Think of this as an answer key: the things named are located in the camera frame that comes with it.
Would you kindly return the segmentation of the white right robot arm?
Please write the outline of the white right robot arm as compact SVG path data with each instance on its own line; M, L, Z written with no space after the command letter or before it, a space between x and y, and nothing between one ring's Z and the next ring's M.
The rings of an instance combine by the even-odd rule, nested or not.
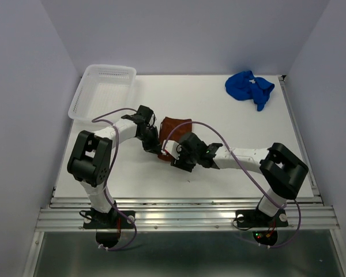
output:
M254 219L267 225L287 200L297 198L309 173L307 165L282 143L269 148L230 148L222 143L205 144L192 132L179 142L164 142L163 150L171 155L171 165L191 172L199 164L207 169L239 169L262 174L270 188L254 210Z

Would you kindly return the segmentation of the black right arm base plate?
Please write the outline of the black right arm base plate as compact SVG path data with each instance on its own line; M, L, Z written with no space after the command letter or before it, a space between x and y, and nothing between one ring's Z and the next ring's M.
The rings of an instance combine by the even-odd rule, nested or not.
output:
M232 224L240 229L288 227L288 220L284 209L278 210L274 216L265 215L258 209L239 209Z

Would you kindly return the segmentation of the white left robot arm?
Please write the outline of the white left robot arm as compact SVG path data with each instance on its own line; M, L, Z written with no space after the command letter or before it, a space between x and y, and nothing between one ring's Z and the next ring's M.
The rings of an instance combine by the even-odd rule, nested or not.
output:
M82 212L81 216L103 227L113 226L118 216L116 201L107 189L107 180L119 145L137 138L142 142L145 152L161 153L153 110L140 106L134 114L126 114L116 123L106 119L111 114L109 112L92 120L93 123L108 123L108 127L95 132L83 130L78 134L67 164L67 172L82 185L91 202L89 214Z

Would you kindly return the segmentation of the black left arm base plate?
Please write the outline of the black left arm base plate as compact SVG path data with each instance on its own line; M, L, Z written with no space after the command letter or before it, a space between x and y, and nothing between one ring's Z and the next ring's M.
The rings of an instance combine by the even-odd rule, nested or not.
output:
M84 220L83 228L86 230L133 229L132 223L114 209L111 209L109 213L101 213L91 208L89 210L81 210L79 215Z

